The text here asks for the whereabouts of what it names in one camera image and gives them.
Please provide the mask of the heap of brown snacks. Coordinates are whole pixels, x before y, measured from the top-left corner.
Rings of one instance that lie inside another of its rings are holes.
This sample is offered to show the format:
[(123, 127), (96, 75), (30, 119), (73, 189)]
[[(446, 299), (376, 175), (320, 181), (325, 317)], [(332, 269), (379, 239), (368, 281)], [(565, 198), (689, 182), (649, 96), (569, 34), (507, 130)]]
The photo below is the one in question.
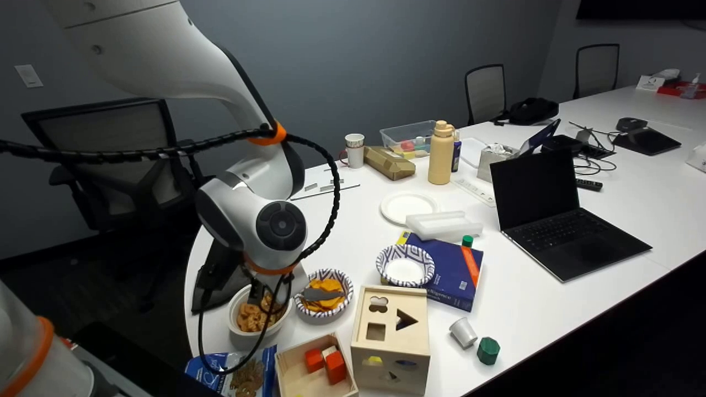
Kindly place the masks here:
[(269, 301), (269, 297), (263, 299), (261, 307), (249, 304), (247, 299), (240, 304), (236, 317), (238, 329), (242, 332), (261, 332), (265, 326), (270, 328), (276, 324), (284, 315), (285, 310), (280, 304), (274, 304), (272, 314), (268, 316), (272, 305), (268, 305)]

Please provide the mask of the white paper plate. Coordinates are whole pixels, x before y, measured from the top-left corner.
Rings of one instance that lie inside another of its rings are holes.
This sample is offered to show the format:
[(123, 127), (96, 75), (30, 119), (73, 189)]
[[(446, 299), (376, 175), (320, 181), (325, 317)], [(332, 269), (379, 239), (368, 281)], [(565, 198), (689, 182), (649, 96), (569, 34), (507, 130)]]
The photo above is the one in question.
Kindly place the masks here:
[(396, 226), (406, 226), (411, 214), (432, 214), (440, 211), (438, 202), (431, 196), (415, 191), (401, 191), (385, 196), (380, 205), (381, 216)]

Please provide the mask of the red tray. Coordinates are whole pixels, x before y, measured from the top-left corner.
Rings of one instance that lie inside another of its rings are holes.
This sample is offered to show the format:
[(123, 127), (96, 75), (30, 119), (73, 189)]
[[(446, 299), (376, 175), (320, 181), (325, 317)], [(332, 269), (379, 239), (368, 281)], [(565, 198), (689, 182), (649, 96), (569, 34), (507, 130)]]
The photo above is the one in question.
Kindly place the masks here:
[[(681, 82), (676, 82), (676, 83), (665, 84), (657, 91), (657, 93), (680, 98), (683, 87), (685, 85), (688, 85), (689, 83), (690, 82), (688, 82), (688, 81), (681, 81)], [(703, 83), (699, 83), (699, 84), (700, 84), (700, 98), (694, 99), (694, 100), (706, 99), (706, 84), (703, 84)]]

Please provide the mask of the white bowl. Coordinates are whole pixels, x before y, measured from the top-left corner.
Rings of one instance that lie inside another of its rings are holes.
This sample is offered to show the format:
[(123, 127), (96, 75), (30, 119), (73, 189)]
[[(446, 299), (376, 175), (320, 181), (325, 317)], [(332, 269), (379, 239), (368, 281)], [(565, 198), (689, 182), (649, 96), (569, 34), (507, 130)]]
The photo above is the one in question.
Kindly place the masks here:
[(266, 326), (265, 336), (277, 334), (282, 329), (287, 316), (292, 314), (293, 299), (287, 302), (285, 309), (278, 303), (274, 304), (273, 313), (266, 322), (266, 315), (272, 304), (270, 292), (265, 293), (258, 304), (250, 304), (249, 297), (250, 286), (245, 286), (232, 298), (228, 307), (228, 324), (231, 332), (237, 336), (257, 337)]

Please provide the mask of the silver tissue box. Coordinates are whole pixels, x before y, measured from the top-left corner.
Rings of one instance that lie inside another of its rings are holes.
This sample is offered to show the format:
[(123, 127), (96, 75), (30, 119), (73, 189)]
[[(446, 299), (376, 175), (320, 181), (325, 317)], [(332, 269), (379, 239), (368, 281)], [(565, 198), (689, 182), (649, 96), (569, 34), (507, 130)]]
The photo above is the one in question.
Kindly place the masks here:
[(516, 148), (493, 143), (483, 148), (480, 152), (479, 165), (477, 168), (477, 178), (492, 184), (491, 164), (509, 160), (519, 153)]

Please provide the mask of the wooden tray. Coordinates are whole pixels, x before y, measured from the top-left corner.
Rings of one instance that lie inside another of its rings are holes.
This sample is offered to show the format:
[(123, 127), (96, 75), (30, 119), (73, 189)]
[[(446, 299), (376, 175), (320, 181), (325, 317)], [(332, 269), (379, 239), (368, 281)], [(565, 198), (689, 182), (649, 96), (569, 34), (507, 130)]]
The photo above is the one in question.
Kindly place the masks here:
[[(322, 350), (324, 359), (325, 355), (335, 350), (342, 352), (347, 369), (345, 381), (331, 386), (325, 367), (315, 373), (307, 372), (304, 354), (314, 348)], [(280, 397), (360, 397), (350, 360), (346, 358), (335, 332), (278, 352), (275, 359)]]

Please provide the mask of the white mug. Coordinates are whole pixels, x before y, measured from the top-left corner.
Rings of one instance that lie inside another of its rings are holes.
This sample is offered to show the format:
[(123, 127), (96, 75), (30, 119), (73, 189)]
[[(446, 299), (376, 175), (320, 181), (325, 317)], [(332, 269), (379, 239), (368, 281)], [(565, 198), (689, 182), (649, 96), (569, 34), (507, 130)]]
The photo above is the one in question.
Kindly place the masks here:
[(348, 168), (362, 168), (364, 164), (364, 135), (351, 133), (345, 136), (345, 149), (339, 153), (339, 161)]

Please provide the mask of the patterned paper bowl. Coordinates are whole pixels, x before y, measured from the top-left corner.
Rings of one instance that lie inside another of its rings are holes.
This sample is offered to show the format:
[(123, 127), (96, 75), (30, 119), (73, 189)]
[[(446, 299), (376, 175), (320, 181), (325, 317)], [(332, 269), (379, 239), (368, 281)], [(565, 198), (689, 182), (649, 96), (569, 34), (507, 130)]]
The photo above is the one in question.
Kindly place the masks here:
[(436, 269), (428, 252), (409, 244), (382, 249), (375, 265), (383, 281), (399, 287), (423, 287), (432, 280)]
[[(343, 303), (341, 303), (338, 307), (329, 312), (311, 312), (303, 306), (302, 291), (308, 286), (308, 284), (312, 280), (322, 280), (326, 278), (333, 278), (337, 281), (340, 281), (346, 293), (345, 301), (343, 301)], [(295, 303), (295, 307), (297, 308), (298, 314), (303, 319), (307, 319), (308, 321), (326, 322), (333, 321), (333, 319), (337, 319), (342, 315), (346, 307), (352, 302), (354, 296), (353, 284), (350, 277), (337, 269), (320, 269), (308, 274), (307, 282), (303, 285), (303, 289), (300, 289), (300, 291), (295, 294), (295, 296), (293, 297), (293, 302)]]

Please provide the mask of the green octagonal block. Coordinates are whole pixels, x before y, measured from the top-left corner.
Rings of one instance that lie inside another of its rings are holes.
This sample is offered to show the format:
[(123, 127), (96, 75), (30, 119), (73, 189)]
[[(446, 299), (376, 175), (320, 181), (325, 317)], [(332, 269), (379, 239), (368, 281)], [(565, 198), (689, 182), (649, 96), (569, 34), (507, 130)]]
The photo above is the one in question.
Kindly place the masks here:
[(482, 364), (493, 366), (496, 364), (500, 351), (501, 345), (496, 339), (484, 336), (480, 339), (477, 347), (477, 358)]

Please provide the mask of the thin black stick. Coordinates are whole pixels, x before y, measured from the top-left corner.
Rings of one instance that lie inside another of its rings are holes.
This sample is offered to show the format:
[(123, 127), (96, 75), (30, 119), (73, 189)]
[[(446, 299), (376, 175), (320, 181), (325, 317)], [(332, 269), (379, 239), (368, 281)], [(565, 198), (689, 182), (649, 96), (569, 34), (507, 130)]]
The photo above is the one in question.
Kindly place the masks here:
[[(361, 186), (360, 183), (350, 183), (350, 184), (345, 183), (345, 184), (340, 185), (340, 190), (344, 191), (344, 190), (353, 189), (353, 188), (356, 188), (359, 186)], [(302, 191), (296, 193), (295, 195), (293, 195), (290, 198), (290, 201), (297, 201), (297, 200), (307, 199), (310, 197), (332, 194), (334, 192), (334, 188), (335, 188), (335, 186), (333, 186), (332, 184), (327, 185), (327, 186), (318, 186), (317, 185), (317, 186), (311, 188), (310, 190), (302, 190)]]

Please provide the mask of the brown cardboard box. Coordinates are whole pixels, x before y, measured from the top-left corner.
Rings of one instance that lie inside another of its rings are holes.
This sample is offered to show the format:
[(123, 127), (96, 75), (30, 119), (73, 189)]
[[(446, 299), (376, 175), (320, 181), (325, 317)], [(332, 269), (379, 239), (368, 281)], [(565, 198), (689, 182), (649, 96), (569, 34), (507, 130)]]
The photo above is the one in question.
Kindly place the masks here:
[(382, 146), (366, 146), (364, 163), (391, 181), (410, 178), (416, 173), (414, 163)]

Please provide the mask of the black bag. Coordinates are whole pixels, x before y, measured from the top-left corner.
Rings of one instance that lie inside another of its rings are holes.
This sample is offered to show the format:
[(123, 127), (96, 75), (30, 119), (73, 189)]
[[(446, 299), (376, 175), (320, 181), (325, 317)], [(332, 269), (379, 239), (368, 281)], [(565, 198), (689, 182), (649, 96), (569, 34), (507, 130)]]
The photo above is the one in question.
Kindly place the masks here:
[(502, 111), (492, 118), (491, 122), (497, 126), (513, 124), (531, 126), (550, 120), (558, 115), (559, 103), (545, 98), (527, 98), (510, 106), (509, 110)]

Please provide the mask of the black tablet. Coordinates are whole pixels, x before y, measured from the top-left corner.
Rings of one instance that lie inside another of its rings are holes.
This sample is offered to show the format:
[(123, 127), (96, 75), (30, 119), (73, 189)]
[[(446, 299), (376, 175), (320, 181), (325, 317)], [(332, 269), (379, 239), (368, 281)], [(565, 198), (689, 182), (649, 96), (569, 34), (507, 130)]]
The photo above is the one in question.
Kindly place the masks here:
[(648, 156), (666, 153), (682, 145), (681, 142), (650, 127), (636, 128), (620, 134), (613, 139), (613, 144)]

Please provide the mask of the black box device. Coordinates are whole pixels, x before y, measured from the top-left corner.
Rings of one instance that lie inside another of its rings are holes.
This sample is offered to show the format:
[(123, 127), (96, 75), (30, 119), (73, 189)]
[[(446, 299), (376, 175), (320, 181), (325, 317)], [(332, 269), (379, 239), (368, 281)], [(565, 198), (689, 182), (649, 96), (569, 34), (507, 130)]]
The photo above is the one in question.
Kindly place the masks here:
[(545, 139), (541, 152), (568, 150), (573, 157), (577, 157), (584, 145), (582, 141), (576, 138), (560, 134)]

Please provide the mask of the heap of orange chips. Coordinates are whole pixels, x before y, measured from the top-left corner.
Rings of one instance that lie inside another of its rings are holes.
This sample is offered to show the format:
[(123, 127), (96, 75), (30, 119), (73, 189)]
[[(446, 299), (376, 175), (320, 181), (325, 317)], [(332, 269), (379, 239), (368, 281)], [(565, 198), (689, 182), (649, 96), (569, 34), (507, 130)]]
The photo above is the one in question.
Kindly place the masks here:
[[(312, 280), (307, 287), (313, 287), (316, 289), (322, 289), (323, 291), (345, 291), (343, 285), (340, 281), (333, 278), (326, 278), (322, 280)], [(302, 299), (303, 306), (315, 313), (329, 312), (338, 307), (341, 303), (345, 301), (345, 297), (338, 297), (332, 300), (323, 300), (319, 302), (310, 302)]]

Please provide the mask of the white power strip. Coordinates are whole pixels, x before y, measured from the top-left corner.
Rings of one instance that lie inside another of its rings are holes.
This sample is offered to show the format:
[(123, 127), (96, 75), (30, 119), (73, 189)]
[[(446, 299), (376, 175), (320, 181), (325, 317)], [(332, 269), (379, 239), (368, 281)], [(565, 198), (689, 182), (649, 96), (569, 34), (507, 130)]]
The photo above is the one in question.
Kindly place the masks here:
[(483, 186), (477, 184), (475, 179), (452, 178), (451, 183), (462, 189), (462, 191), (474, 196), (485, 205), (489, 207), (496, 207), (496, 199), (494, 194), (488, 189), (485, 189)]

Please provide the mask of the blue laptop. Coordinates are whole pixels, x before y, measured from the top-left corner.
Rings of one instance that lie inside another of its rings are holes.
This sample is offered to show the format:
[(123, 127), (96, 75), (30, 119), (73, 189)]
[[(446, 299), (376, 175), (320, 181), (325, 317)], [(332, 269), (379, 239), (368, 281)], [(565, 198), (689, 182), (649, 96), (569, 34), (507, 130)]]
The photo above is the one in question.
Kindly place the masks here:
[(555, 132), (558, 129), (558, 126), (561, 123), (561, 119), (557, 119), (549, 123), (545, 128), (540, 130), (539, 132), (535, 133), (534, 136), (528, 138), (523, 144), (522, 147), (520, 148), (517, 153), (515, 153), (514, 158), (519, 158), (519, 157), (525, 157), (528, 155), (532, 155), (537, 148), (542, 146), (544, 142), (552, 136), (554, 136)]

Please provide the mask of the clear plastic container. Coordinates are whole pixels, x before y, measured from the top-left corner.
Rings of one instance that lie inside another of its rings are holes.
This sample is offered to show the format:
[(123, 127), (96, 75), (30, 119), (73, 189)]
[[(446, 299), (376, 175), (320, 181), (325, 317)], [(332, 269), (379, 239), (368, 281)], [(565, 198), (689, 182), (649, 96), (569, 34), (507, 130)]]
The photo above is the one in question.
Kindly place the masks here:
[(396, 156), (411, 160), (430, 154), (435, 120), (416, 122), (380, 130), (383, 146)]

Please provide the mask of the white plastic tray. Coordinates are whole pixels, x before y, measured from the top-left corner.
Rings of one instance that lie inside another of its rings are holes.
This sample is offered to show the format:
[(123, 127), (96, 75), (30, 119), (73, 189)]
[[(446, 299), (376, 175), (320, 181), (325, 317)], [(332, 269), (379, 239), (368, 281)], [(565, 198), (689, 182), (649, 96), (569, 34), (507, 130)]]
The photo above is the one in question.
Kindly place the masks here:
[(478, 237), (483, 224), (475, 223), (463, 211), (409, 214), (406, 225), (421, 241), (461, 242), (466, 235)]

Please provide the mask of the wooden shape sorter box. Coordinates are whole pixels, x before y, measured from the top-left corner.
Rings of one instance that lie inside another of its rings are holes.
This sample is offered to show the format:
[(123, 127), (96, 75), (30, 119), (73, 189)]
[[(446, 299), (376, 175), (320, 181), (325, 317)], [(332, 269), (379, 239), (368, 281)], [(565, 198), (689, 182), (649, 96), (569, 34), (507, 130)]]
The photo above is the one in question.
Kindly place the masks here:
[(350, 351), (361, 390), (424, 395), (431, 362), (425, 289), (361, 287)]

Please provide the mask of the grey spatula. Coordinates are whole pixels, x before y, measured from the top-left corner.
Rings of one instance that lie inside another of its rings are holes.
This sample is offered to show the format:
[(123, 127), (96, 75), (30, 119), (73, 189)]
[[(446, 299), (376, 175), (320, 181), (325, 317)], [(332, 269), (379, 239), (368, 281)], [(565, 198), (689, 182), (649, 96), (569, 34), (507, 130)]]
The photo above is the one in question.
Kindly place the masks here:
[(302, 299), (310, 302), (319, 302), (323, 300), (332, 300), (339, 297), (345, 297), (344, 291), (323, 291), (313, 287), (307, 287), (302, 291)]

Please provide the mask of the small white cup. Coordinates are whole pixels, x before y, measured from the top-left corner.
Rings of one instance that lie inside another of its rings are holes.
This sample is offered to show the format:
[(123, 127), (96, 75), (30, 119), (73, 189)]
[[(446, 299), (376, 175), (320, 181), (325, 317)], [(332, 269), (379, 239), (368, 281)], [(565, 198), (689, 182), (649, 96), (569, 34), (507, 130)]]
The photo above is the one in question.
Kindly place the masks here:
[(477, 333), (474, 331), (467, 317), (457, 319), (449, 326), (449, 332), (457, 344), (463, 350), (467, 350), (478, 340)]

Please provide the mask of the beige water bottle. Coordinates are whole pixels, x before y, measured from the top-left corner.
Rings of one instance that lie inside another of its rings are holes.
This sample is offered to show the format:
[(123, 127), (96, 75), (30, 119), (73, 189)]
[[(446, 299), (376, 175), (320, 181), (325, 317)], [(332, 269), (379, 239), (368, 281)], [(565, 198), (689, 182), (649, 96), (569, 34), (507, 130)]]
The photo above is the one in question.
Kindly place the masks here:
[(431, 184), (444, 185), (451, 181), (452, 153), (456, 128), (447, 121), (438, 120), (430, 140), (429, 168), (427, 180)]

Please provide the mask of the blue book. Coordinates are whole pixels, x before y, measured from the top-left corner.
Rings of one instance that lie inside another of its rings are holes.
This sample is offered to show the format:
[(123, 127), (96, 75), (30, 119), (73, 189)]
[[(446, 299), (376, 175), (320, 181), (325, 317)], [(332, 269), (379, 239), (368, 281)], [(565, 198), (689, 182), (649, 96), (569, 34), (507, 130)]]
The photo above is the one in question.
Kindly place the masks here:
[(484, 252), (441, 240), (421, 240), (410, 231), (404, 231), (398, 244), (417, 246), (435, 262), (435, 273), (425, 288), (427, 297), (450, 307), (471, 312), (478, 289)]

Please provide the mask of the wall switch plate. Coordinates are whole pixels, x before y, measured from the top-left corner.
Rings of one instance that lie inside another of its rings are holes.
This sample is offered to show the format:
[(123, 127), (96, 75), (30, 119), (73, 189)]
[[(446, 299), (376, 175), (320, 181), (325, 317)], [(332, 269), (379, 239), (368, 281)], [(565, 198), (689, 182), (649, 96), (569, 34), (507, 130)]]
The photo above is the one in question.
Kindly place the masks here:
[(44, 86), (32, 65), (16, 65), (14, 68), (26, 88), (40, 88)]

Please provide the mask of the clear pump bottle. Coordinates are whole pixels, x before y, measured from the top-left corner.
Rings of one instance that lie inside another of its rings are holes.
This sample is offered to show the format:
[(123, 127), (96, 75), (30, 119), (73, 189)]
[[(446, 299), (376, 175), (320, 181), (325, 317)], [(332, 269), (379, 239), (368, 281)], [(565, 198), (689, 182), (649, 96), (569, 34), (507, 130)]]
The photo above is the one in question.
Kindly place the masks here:
[(681, 98), (688, 100), (698, 100), (700, 98), (700, 75), (701, 73), (696, 73), (695, 78), (693, 78), (688, 85), (683, 87), (680, 95)]

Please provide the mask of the black laptop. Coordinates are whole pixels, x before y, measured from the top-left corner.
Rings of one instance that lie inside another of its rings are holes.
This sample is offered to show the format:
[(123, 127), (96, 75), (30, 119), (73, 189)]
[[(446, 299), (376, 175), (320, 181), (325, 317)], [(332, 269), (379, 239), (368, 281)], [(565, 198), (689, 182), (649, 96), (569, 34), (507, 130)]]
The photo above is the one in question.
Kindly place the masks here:
[(572, 153), (491, 164), (499, 228), (558, 281), (648, 252), (651, 246), (580, 206)]

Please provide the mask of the office chair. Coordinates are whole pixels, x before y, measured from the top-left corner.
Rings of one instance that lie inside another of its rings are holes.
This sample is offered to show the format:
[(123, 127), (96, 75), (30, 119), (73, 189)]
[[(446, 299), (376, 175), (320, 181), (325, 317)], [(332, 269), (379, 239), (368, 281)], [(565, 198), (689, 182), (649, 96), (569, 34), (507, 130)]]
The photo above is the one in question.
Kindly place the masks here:
[[(177, 145), (165, 100), (132, 98), (28, 111), (21, 115), (45, 148), (120, 151)], [(104, 232), (143, 232), (159, 252), (149, 274), (140, 310), (154, 305), (164, 268), (174, 260), (179, 229), (196, 220), (194, 196), (204, 184), (194, 157), (112, 165), (69, 165), (51, 172), (50, 185), (64, 184), (88, 228)]]
[(507, 103), (502, 63), (472, 68), (464, 76), (464, 83), (469, 125), (494, 120), (504, 113)]
[(610, 43), (587, 45), (576, 50), (574, 100), (616, 88), (620, 48), (620, 44)]

